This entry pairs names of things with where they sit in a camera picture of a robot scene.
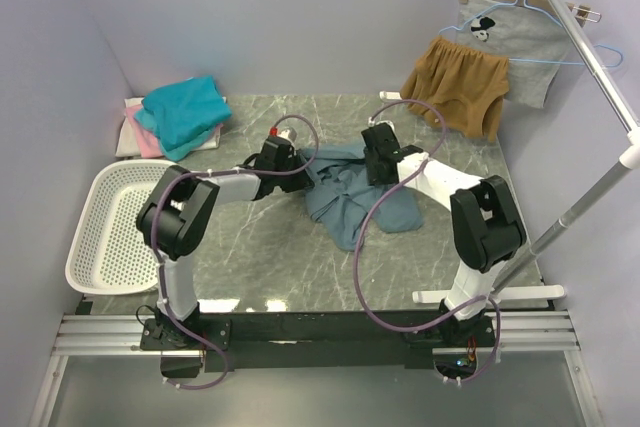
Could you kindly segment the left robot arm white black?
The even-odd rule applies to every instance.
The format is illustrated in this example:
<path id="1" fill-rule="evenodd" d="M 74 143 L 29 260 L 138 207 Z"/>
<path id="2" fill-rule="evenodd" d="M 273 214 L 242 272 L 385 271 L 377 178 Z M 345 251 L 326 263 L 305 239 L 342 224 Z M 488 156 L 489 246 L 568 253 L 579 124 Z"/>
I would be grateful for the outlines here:
<path id="1" fill-rule="evenodd" d="M 200 335 L 191 254 L 202 241 L 214 209 L 253 202 L 273 193 L 312 186 L 304 158 L 294 147 L 292 128 L 271 131 L 261 151 L 228 171 L 196 173 L 169 166 L 136 218 L 136 228 L 152 250 L 157 268 L 157 310 L 170 318 L 164 336 L 176 348 L 193 346 Z"/>

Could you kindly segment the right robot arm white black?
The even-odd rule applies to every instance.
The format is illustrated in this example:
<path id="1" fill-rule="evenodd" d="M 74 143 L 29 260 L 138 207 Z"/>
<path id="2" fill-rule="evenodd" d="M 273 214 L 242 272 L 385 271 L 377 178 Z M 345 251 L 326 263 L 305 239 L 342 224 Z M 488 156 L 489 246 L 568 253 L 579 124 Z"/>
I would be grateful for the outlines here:
<path id="1" fill-rule="evenodd" d="M 497 175 L 482 178 L 457 170 L 417 146 L 402 147 L 390 122 L 371 125 L 361 135 L 368 182 L 389 190 L 372 206 L 361 227 L 354 251 L 356 295 L 367 315 L 388 330 L 411 333 L 436 328 L 444 342 L 460 346 L 480 331 L 497 274 L 527 240 L 509 185 Z M 440 302 L 440 316 L 415 327 L 395 326 L 377 317 L 366 304 L 358 280 L 368 224 L 383 202 L 403 188 L 447 209 L 460 260 L 453 286 Z"/>

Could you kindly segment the grey-blue t shirt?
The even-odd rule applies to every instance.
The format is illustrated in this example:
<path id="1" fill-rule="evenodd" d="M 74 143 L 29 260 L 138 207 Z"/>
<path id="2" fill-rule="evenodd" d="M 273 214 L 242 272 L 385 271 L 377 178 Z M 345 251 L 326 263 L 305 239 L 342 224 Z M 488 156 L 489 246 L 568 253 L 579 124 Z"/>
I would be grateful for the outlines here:
<path id="1" fill-rule="evenodd" d="M 364 219 L 389 188 L 368 183 L 361 142 L 307 148 L 301 156 L 315 157 L 307 168 L 313 186 L 305 194 L 311 219 L 324 225 L 339 249 L 354 251 Z M 385 233 L 417 230 L 424 223 L 414 196 L 405 188 L 389 196 L 373 220 Z"/>

